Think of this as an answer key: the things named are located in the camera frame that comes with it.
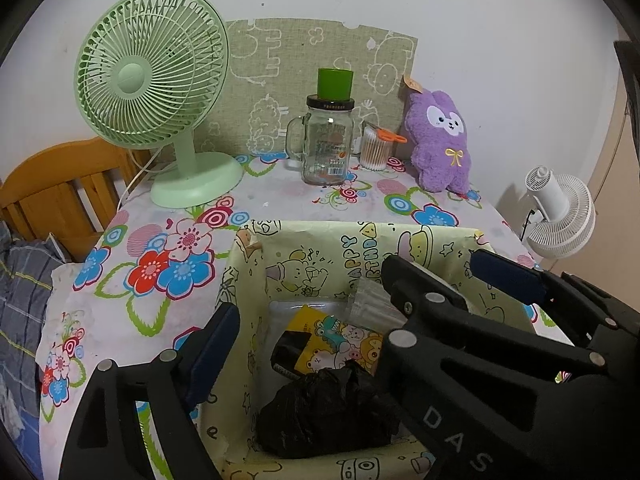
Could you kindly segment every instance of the yellow bow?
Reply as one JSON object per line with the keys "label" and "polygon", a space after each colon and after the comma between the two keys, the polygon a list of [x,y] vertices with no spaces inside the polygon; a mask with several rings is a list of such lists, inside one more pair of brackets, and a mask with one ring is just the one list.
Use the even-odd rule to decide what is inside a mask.
{"label": "yellow bow", "polygon": [[452,166],[457,163],[459,167],[462,167],[462,164],[460,164],[460,159],[465,155],[462,150],[455,151],[451,148],[447,148],[446,150],[444,150],[444,154],[453,157],[453,160],[451,161]]}

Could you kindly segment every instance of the price tag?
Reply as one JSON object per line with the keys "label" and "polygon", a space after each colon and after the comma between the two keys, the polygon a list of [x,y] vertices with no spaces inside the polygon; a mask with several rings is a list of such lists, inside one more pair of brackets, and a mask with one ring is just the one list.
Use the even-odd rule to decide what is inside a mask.
{"label": "price tag", "polygon": [[404,81],[404,84],[407,85],[411,90],[415,90],[417,92],[422,93],[422,85],[420,83],[418,83],[415,79],[411,79],[411,77],[409,77],[407,74],[404,74],[402,76],[402,80]]}

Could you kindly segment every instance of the yellow snack package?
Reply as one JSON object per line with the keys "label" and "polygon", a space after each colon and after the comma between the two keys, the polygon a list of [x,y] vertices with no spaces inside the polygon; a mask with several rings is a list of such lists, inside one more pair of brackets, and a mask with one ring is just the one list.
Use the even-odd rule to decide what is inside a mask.
{"label": "yellow snack package", "polygon": [[379,333],[343,323],[305,304],[278,341],[271,364],[279,373],[299,376],[321,368],[342,368],[352,359],[373,373],[381,347]]}

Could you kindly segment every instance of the glass mason jar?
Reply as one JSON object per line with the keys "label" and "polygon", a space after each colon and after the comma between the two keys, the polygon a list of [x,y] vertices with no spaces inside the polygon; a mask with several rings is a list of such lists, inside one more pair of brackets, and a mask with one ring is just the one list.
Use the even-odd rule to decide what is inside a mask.
{"label": "glass mason jar", "polygon": [[[313,95],[306,104],[308,113],[287,125],[287,155],[302,161],[302,180],[307,184],[339,186],[349,172],[354,101],[324,101]],[[301,136],[293,134],[296,124],[303,126]],[[294,137],[302,137],[300,151],[292,147]]]}

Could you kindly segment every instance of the fan base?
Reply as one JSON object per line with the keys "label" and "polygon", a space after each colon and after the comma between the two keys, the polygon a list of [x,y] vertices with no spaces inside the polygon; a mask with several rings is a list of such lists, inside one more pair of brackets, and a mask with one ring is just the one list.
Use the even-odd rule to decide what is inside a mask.
{"label": "fan base", "polygon": [[188,178],[177,169],[156,176],[152,202],[170,209],[205,204],[232,190],[242,179],[242,166],[226,153],[197,153],[196,163],[198,170]]}

